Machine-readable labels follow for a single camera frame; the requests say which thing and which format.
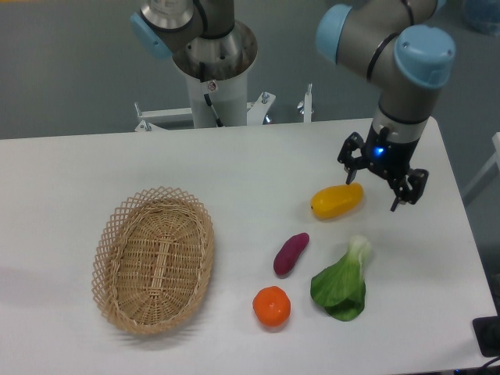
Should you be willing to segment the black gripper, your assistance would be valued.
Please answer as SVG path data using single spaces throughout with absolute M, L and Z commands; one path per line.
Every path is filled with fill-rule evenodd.
M 389 180 L 389 186 L 395 193 L 390 208 L 394 212 L 400 205 L 415 205 L 419 201 L 429 172 L 424 169 L 410 169 L 410 161 L 418 140 L 396 143 L 389 140 L 388 130 L 383 128 L 381 133 L 377 133 L 371 126 L 365 143 L 359 133 L 351 133 L 345 139 L 337 160 L 344 165 L 347 173 L 346 184 L 351 184 L 357 172 L 365 168 Z

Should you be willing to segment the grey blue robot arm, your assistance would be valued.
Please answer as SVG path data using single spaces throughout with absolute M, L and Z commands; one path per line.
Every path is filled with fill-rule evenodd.
M 455 43 L 426 21 L 440 1 L 370 1 L 330 8 L 316 29 L 317 51 L 379 87 L 366 137 L 350 135 L 338 161 L 353 181 L 360 170 L 387 181 L 395 204 L 415 204 L 429 173 L 410 160 L 455 60 Z M 185 76 L 197 128 L 261 124 L 271 99 L 247 103 L 258 51 L 231 1 L 145 1 L 130 17 L 136 38 Z

